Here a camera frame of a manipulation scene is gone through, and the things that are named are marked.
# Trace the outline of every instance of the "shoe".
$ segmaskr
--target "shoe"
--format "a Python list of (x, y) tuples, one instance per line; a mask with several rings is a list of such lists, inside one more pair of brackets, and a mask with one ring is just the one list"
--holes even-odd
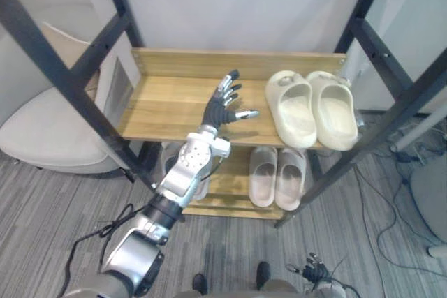
[(196, 274), (193, 278), (193, 290), (199, 291), (202, 296), (208, 294), (208, 281), (202, 274)]
[(260, 290), (270, 279), (270, 265), (267, 262), (259, 262), (256, 270), (256, 288)]
[(306, 79), (312, 86), (318, 140), (330, 149), (351, 149), (357, 142), (358, 130), (348, 82), (324, 71), (314, 71)]
[(277, 150), (257, 147), (250, 155), (249, 197), (259, 207), (273, 203), (277, 175)]
[(292, 148), (284, 148), (278, 154), (277, 183), (274, 201), (278, 207), (293, 211), (300, 205), (305, 191), (306, 158)]
[(316, 141), (312, 115), (312, 87), (299, 73), (275, 73), (265, 86), (265, 97), (281, 140), (292, 148), (308, 148)]

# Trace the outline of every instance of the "gray carpet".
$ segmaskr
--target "gray carpet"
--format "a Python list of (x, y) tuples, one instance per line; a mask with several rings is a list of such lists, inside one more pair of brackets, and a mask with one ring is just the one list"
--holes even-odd
[[(323, 168), (333, 164), (337, 155), (321, 157)], [(359, 168), (388, 199), (392, 197), (400, 180), (392, 159), (368, 155), (359, 162)], [(402, 169), (410, 171), (405, 165)], [(368, 228), (375, 236), (390, 222), (392, 213), (365, 183), (362, 187)], [(0, 153), (0, 297), (54, 297), (75, 238), (104, 225), (127, 202), (139, 207), (147, 199), (139, 181), (132, 186), (116, 174), (89, 177), (37, 170), (26, 163), (16, 165)], [(437, 242), (418, 215), (407, 188), (397, 203), (416, 231)], [(446, 279), (390, 265), (372, 239), (387, 297), (446, 296)], [(71, 288), (95, 273), (101, 244), (94, 238), (80, 246), (71, 267)], [(447, 260), (428, 257), (427, 242), (401, 221), (384, 234), (382, 245), (396, 262), (447, 274)], [(273, 228), (272, 221), (187, 216), (185, 223), (175, 226), (163, 250), (166, 260), (148, 297), (173, 297), (189, 289), (197, 272), (209, 278), (214, 292), (253, 288), (260, 260), (270, 262), (274, 277), (290, 281), (302, 292), (309, 285), (287, 272), (284, 265), (304, 265), (311, 251), (317, 252), (330, 269), (345, 258), (334, 277), (356, 287), (364, 298), (382, 297), (352, 171), (279, 230)]]

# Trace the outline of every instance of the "wooden shelf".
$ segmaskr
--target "wooden shelf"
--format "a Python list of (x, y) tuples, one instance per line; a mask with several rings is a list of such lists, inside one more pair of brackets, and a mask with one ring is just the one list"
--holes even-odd
[(243, 218), (280, 218), (276, 205), (257, 207), (249, 199), (249, 161), (252, 148), (233, 147), (231, 159), (225, 160), (210, 177), (205, 198), (193, 201), (186, 214), (232, 216)]
[[(280, 70), (294, 70), (303, 76), (315, 70), (338, 74), (346, 55), (140, 48), (132, 54), (142, 78), (118, 127), (129, 140), (184, 141), (200, 125), (205, 105), (222, 77), (232, 69), (239, 70), (242, 99), (232, 108), (257, 109), (261, 114), (221, 127), (219, 135), (232, 143), (230, 158), (212, 176), (207, 197), (192, 202), (184, 213), (281, 218), (284, 212), (275, 205), (256, 207), (248, 197), (251, 148), (284, 147), (265, 99), (265, 84)], [(317, 143), (313, 148), (322, 146)]]

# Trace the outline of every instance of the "black shoe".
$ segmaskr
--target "black shoe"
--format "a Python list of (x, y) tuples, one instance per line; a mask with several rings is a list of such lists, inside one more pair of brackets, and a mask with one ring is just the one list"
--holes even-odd
[(202, 274), (196, 274), (193, 278), (193, 290), (199, 291), (202, 296), (208, 294), (208, 282)]
[(265, 282), (270, 279), (270, 265), (267, 262), (259, 262), (256, 270), (256, 288), (260, 290)]

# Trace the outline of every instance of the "white panel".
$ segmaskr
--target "white panel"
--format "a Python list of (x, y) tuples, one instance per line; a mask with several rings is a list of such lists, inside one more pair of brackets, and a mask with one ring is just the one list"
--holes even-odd
[(147, 47), (332, 52), (356, 0), (129, 0)]

